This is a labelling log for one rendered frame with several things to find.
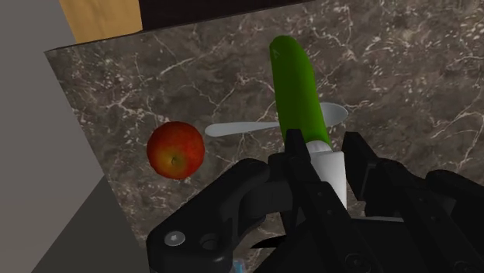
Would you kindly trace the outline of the red apple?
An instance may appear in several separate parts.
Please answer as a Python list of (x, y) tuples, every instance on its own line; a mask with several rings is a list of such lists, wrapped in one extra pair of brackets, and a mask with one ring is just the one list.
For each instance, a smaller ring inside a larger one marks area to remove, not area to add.
[(188, 123), (164, 123), (147, 141), (149, 164), (165, 178), (182, 180), (191, 176), (202, 165), (204, 156), (202, 135)]

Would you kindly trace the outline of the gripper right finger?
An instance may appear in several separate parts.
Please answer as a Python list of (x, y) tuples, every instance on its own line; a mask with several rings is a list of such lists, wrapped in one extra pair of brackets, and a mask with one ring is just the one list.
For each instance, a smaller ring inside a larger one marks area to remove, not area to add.
[(342, 144), (347, 180), (370, 216), (399, 216), (429, 273), (484, 273), (484, 186), (453, 171), (425, 178), (378, 157), (361, 134)]

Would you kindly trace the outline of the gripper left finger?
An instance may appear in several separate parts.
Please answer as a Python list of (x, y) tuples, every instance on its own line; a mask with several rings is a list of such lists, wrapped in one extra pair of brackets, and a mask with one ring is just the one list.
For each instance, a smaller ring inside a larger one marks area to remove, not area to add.
[(233, 251), (266, 215), (288, 212), (286, 235), (253, 273), (374, 273), (374, 255), (331, 185), (289, 130), (275, 163), (243, 159), (147, 237), (150, 273), (237, 273)]

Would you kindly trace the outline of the white spoon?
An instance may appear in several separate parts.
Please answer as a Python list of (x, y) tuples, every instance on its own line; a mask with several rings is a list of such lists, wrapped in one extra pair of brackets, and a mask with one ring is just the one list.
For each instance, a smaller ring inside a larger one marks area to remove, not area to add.
[[(348, 117), (348, 111), (332, 102), (321, 102), (320, 108), (326, 127), (336, 126)], [(279, 122), (233, 122), (215, 123), (207, 126), (204, 133), (209, 137), (223, 137), (238, 133), (249, 133), (279, 127)]]

